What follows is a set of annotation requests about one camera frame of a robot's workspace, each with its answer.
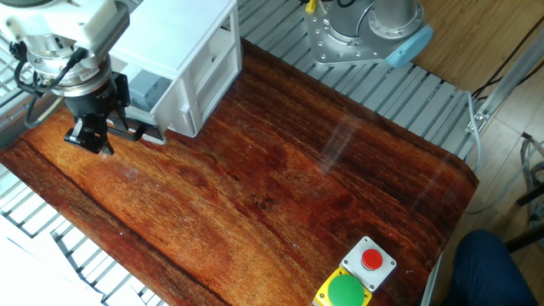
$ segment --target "green button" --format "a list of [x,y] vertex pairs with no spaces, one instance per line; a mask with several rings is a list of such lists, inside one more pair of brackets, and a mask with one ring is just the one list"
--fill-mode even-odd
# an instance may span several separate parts
[[329,285],[332,306],[361,306],[365,301],[363,285],[351,275],[339,275]]

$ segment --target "wood grain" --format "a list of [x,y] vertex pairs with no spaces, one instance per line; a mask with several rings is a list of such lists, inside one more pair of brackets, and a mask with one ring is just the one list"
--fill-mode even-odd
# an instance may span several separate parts
[[171,305],[307,305],[368,235],[412,305],[478,180],[446,151],[244,42],[198,137],[65,144],[61,110],[0,162]]
[[484,85],[544,15],[544,2],[538,0],[422,0],[422,5],[434,37],[415,63],[470,91]]

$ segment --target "person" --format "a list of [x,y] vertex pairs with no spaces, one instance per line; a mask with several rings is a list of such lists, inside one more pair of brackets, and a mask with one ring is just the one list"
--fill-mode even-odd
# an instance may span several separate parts
[[496,235],[475,230],[456,249],[443,306],[538,306],[527,282]]

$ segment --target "white drawer unit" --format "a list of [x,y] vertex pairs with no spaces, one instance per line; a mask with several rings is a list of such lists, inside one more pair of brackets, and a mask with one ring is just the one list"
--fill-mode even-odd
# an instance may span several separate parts
[[[229,30],[221,28],[225,21]],[[153,105],[133,103],[127,116],[195,137],[241,71],[238,29],[236,0],[141,3],[110,55],[122,62],[129,87],[142,71],[169,86]]]

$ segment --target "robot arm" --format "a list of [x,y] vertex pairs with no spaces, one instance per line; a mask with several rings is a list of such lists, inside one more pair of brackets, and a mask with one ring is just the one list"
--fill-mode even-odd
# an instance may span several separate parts
[[[125,108],[129,104],[128,82],[112,72],[109,51],[127,29],[128,8],[113,0],[0,0],[0,31],[12,41],[11,51],[20,61],[15,70],[19,87],[35,98],[29,104],[25,124],[37,99],[52,93],[64,97],[76,126],[65,141],[93,153],[113,154],[107,133],[135,140],[128,134]],[[33,82],[23,83],[20,71],[28,63]],[[121,126],[109,127],[107,121]]]
[[320,65],[385,60],[399,67],[413,60],[433,36],[418,0],[332,0],[320,8],[312,2],[305,19]]

